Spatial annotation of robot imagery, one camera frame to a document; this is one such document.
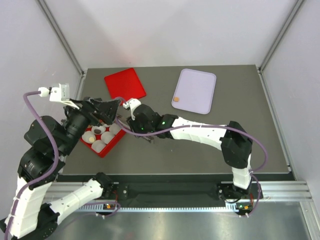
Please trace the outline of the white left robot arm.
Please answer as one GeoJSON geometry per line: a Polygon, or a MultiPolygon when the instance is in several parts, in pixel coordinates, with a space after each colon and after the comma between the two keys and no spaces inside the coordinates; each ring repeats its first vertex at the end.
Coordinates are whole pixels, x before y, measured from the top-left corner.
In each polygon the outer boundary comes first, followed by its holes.
{"type": "Polygon", "coordinates": [[[120,104],[119,99],[102,101],[88,97],[66,105],[63,122],[48,115],[35,116],[24,135],[30,149],[18,166],[17,189],[10,214],[0,222],[5,239],[44,240],[77,209],[113,194],[112,180],[99,172],[60,200],[44,202],[47,190],[65,166],[62,157],[72,152],[89,126],[112,124],[120,104]]]}

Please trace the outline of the red chocolate box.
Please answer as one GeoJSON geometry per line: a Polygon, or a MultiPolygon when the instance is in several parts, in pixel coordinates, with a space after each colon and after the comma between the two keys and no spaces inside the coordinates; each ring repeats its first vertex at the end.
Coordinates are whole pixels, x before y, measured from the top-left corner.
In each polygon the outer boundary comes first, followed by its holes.
{"type": "MultiPolygon", "coordinates": [[[[93,125],[89,125],[89,126],[87,127],[87,129],[85,130],[85,132],[86,132],[86,131],[91,131],[92,126],[93,126],[93,125]]],[[[110,125],[103,124],[102,126],[105,126],[106,131],[109,132],[109,127],[110,127],[110,125]]],[[[112,140],[109,144],[107,144],[106,147],[105,147],[100,153],[97,153],[97,152],[95,152],[94,150],[92,150],[92,148],[91,148],[92,144],[88,144],[88,143],[84,142],[84,141],[82,140],[82,137],[81,137],[80,140],[81,140],[81,142],[82,142],[85,146],[87,146],[88,148],[90,148],[96,155],[98,155],[98,156],[101,157],[101,158],[104,158],[104,157],[112,150],[112,148],[115,147],[116,144],[123,138],[124,135],[125,135],[125,132],[121,129],[120,132],[119,132],[117,135],[115,135],[115,137],[113,138],[113,140],[112,140]]],[[[101,140],[101,135],[95,135],[95,137],[96,137],[96,140],[101,140]]]]}

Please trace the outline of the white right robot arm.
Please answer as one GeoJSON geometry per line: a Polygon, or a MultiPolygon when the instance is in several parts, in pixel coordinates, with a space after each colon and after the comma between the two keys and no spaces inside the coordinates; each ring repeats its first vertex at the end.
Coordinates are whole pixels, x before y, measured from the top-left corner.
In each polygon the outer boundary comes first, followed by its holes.
{"type": "Polygon", "coordinates": [[[126,122],[137,137],[186,140],[214,147],[222,152],[232,170],[232,186],[219,190],[222,199],[245,198],[252,191],[251,153],[253,141],[236,121],[211,127],[173,114],[160,115],[151,107],[133,99],[124,104],[130,111],[126,122]]]}

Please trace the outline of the metal tongs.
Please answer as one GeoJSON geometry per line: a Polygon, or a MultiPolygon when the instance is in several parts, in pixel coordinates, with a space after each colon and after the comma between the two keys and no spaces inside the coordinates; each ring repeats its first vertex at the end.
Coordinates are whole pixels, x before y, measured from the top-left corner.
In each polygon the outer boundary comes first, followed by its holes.
{"type": "MultiPolygon", "coordinates": [[[[120,115],[119,113],[116,115],[116,118],[118,119],[118,121],[120,122],[120,124],[127,130],[130,130],[129,125],[124,121],[124,118],[122,115],[120,115]]],[[[147,142],[149,142],[150,144],[154,144],[155,143],[155,139],[152,136],[135,136],[136,138],[143,138],[144,140],[146,140],[147,142]]]]}

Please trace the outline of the red box lid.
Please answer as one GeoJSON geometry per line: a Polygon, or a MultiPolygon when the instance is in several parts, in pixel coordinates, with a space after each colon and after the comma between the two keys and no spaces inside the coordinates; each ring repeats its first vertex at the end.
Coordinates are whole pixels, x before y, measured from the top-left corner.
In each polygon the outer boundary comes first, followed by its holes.
{"type": "Polygon", "coordinates": [[[147,95],[134,68],[128,68],[104,77],[112,99],[122,97],[125,101],[141,99],[147,95]]]}

